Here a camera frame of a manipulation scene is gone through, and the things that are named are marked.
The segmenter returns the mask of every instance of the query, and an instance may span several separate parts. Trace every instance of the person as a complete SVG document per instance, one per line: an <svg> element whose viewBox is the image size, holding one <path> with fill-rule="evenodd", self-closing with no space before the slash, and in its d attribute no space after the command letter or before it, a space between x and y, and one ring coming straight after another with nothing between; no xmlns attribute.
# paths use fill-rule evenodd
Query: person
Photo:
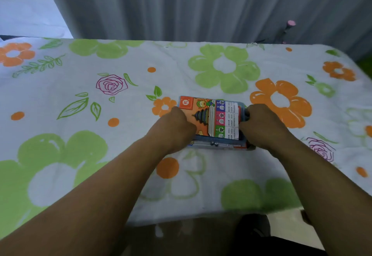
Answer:
<svg viewBox="0 0 372 256"><path fill-rule="evenodd" d="M240 130L282 163L328 255L372 255L372 197L296 139L266 105L246 112ZM0 255L108 255L156 165L195 131L174 107L143 138L3 238Z"/></svg>

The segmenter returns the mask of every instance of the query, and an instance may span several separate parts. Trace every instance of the forearm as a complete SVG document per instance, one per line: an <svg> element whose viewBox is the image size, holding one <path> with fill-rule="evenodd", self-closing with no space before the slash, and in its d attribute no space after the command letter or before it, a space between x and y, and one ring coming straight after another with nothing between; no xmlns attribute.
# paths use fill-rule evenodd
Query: forearm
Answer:
<svg viewBox="0 0 372 256"><path fill-rule="evenodd" d="M328 254L371 254L372 197L295 138L272 154L286 169Z"/></svg>
<svg viewBox="0 0 372 256"><path fill-rule="evenodd" d="M146 137L0 242L4 254L109 254L149 175L166 155Z"/></svg>

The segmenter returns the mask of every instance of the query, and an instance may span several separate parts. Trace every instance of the purple rose print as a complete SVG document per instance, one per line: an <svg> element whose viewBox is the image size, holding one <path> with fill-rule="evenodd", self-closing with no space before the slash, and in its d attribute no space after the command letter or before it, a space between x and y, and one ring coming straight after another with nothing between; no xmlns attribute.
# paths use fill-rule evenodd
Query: purple rose print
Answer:
<svg viewBox="0 0 372 256"><path fill-rule="evenodd" d="M328 143L318 140L316 138L307 138L309 147L314 150L316 153L318 153L321 157L323 157L328 162L333 161L334 157L334 149L332 146L330 146Z"/></svg>
<svg viewBox="0 0 372 256"><path fill-rule="evenodd" d="M98 80L96 88L104 94L115 95L122 90L128 89L127 82L117 75L109 75Z"/></svg>

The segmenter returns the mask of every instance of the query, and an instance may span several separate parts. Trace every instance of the floral tablecloth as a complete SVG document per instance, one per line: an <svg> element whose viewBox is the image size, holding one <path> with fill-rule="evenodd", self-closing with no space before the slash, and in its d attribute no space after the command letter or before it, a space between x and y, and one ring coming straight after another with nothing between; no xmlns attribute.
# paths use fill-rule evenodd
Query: floral tablecloth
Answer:
<svg viewBox="0 0 372 256"><path fill-rule="evenodd" d="M180 95L267 104L372 193L372 82L332 47L44 38L1 46L0 237L145 135ZM129 222L298 206L267 151L186 148L160 162Z"/></svg>

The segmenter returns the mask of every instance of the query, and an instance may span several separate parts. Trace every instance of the hand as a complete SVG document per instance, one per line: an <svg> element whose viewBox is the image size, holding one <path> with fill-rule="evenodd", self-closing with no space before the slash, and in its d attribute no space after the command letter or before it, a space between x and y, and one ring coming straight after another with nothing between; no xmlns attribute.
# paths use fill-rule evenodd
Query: hand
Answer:
<svg viewBox="0 0 372 256"><path fill-rule="evenodd" d="M288 140L297 140L265 104L252 104L247 107L245 114L250 118L248 121L241 122L239 129L249 143L275 151Z"/></svg>
<svg viewBox="0 0 372 256"><path fill-rule="evenodd" d="M168 155L186 147L195 133L196 126L187 121L181 109L173 107L169 113L156 121L145 137L159 143L165 155Z"/></svg>

